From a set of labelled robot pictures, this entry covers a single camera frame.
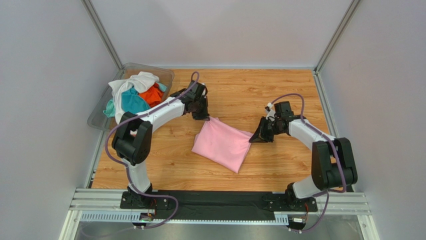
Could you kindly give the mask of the pink t shirt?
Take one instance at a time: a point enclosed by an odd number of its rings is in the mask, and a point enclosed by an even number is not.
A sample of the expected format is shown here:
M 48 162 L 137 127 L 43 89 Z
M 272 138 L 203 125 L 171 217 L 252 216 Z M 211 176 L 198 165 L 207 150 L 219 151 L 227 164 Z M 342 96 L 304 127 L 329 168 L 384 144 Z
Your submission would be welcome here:
M 211 117 L 195 136 L 191 151 L 237 174 L 250 150 L 252 135 Z

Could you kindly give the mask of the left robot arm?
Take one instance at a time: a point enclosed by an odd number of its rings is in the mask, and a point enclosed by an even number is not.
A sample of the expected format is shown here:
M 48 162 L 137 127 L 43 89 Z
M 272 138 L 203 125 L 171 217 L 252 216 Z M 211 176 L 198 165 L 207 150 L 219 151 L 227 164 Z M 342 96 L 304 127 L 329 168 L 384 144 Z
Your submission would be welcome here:
M 152 183 L 148 178 L 146 159 L 153 133 L 171 120 L 191 114 L 196 121 L 208 121 L 208 89 L 203 83 L 192 80 L 188 88 L 173 93 L 154 108 L 133 114 L 126 112 L 114 128 L 111 146 L 119 157 L 128 179 L 130 193 L 153 197 Z

